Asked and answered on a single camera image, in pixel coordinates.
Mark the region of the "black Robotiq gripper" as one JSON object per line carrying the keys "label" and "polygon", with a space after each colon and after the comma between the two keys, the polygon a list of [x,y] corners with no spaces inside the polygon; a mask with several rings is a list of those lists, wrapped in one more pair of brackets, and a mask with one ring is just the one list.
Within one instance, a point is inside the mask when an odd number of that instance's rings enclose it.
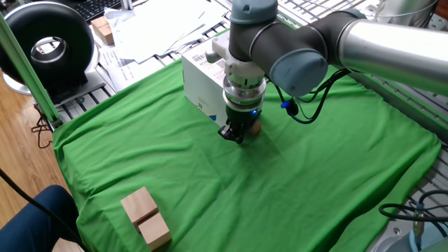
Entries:
{"label": "black Robotiq gripper", "polygon": [[234,139],[237,144],[242,144],[245,133],[255,124],[262,110],[255,108],[249,111],[237,111],[227,106],[225,111],[227,114],[227,124],[222,126],[218,130],[218,133],[224,139]]}

